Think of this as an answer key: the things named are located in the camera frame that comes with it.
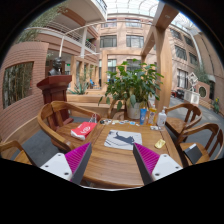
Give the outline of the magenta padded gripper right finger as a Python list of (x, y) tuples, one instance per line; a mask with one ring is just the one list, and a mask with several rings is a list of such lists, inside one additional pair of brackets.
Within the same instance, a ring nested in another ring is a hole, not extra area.
[(143, 145), (134, 143), (133, 154), (145, 185), (182, 169), (168, 154), (157, 154)]

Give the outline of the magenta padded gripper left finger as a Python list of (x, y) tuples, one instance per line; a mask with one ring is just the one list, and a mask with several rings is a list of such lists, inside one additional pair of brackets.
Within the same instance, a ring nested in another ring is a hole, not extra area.
[(66, 154), (55, 154), (41, 169), (79, 185), (91, 153), (92, 145), (87, 143)]

